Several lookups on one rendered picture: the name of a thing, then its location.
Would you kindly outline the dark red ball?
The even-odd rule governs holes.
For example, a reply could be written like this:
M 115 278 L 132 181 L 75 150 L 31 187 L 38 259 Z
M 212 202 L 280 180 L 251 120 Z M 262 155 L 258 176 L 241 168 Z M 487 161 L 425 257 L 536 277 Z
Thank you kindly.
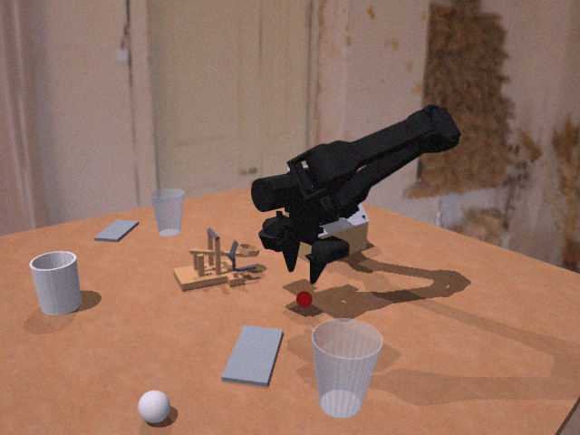
M 300 292 L 296 297 L 296 302 L 302 307 L 309 306 L 312 303 L 312 301 L 313 301 L 312 295 L 307 291 Z

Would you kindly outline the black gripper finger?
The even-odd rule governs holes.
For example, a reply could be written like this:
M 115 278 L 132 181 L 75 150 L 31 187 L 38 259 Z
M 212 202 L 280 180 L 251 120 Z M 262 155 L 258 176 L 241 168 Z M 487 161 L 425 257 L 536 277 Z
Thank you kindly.
M 300 243 L 301 241 L 296 240 L 291 246 L 286 246 L 285 249 L 282 251 L 288 272 L 290 273 L 294 272 L 295 270 L 295 264 L 298 256 Z
M 314 285 L 327 264 L 315 259 L 312 254 L 305 256 L 310 261 L 310 283 Z

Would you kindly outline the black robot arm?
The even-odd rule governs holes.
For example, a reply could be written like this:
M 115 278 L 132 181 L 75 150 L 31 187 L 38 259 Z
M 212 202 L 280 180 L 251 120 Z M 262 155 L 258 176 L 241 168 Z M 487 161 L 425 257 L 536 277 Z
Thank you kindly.
M 350 218 L 370 188 L 423 153 L 451 150 L 461 133 L 446 107 L 427 105 L 407 120 L 358 140 L 321 144 L 290 159 L 286 174 L 255 179 L 251 198 L 261 212 L 321 203 L 320 226 Z M 302 161 L 308 168 L 304 168 Z M 365 166 L 365 167 L 364 167 Z M 357 170 L 360 167 L 359 170 Z M 357 171 L 356 171 L 357 170 Z M 295 213 L 276 219 L 259 233 L 264 249 L 281 252 L 303 234 Z

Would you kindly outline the white ball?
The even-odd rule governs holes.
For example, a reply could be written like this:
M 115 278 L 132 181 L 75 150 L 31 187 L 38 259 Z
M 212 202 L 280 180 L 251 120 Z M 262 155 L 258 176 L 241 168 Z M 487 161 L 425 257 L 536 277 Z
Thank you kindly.
M 169 399 L 160 391 L 148 391 L 140 397 L 138 409 L 140 416 L 145 421 L 150 423 L 161 422 L 169 415 Z

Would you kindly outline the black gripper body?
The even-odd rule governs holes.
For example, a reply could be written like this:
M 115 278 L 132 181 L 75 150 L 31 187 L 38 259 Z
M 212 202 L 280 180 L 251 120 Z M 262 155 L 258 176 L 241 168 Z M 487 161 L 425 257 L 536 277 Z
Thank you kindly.
M 349 256 L 350 245 L 346 241 L 334 236 L 324 239 L 318 237 L 324 232 L 324 228 L 319 226 L 320 214 L 325 212 L 325 207 L 321 206 L 321 203 L 313 206 L 294 204 L 285 207 L 285 212 L 295 213 L 298 217 L 303 229 L 299 241 L 312 246 L 312 255 L 315 259 L 330 264 Z

